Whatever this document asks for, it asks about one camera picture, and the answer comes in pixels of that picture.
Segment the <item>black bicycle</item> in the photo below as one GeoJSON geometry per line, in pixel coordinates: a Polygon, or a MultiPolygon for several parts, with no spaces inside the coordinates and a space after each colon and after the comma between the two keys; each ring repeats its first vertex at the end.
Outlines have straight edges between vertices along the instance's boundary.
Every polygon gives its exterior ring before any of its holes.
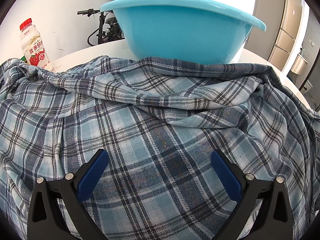
{"type": "Polygon", "coordinates": [[[94,44],[90,42],[90,38],[93,35],[97,37],[98,44],[123,40],[125,38],[112,10],[101,12],[100,10],[88,9],[77,11],[77,14],[86,15],[87,17],[99,14],[99,28],[93,31],[93,33],[91,33],[87,38],[87,43],[89,46],[94,46],[94,44]]]}

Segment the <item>light blue plastic basin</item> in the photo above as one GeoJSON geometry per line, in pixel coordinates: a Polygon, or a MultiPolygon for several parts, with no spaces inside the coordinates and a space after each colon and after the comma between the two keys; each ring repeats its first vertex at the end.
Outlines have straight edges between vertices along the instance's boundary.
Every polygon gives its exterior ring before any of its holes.
{"type": "Polygon", "coordinates": [[[252,28],[266,30],[258,18],[212,0],[114,0],[112,11],[133,55],[199,64],[229,63],[252,28]]]}

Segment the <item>blue plaid shirt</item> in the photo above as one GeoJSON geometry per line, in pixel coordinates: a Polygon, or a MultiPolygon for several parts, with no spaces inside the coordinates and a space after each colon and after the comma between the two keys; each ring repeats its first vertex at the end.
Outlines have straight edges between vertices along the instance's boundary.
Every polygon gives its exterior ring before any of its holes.
{"type": "Polygon", "coordinates": [[[109,164],[84,206],[109,239],[211,239],[235,207],[210,163],[284,179],[299,239],[319,210],[319,114],[260,64],[100,56],[63,73],[1,65],[1,211],[27,238],[38,178],[109,164]]]}

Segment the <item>beige refrigerator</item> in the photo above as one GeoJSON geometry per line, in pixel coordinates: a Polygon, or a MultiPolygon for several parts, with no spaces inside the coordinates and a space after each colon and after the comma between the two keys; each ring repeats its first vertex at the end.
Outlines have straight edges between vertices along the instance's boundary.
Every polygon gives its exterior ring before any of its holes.
{"type": "Polygon", "coordinates": [[[278,35],[268,61],[283,70],[293,50],[302,16],[302,0],[285,0],[278,35]]]}

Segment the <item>white yogurt drink bottle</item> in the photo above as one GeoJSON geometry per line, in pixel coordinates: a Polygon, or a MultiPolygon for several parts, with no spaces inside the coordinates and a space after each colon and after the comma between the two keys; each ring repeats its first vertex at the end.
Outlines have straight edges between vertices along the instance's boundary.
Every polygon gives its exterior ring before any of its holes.
{"type": "Polygon", "coordinates": [[[21,48],[27,63],[48,71],[53,70],[47,50],[44,48],[40,32],[36,29],[32,19],[28,18],[20,25],[21,48]]]}

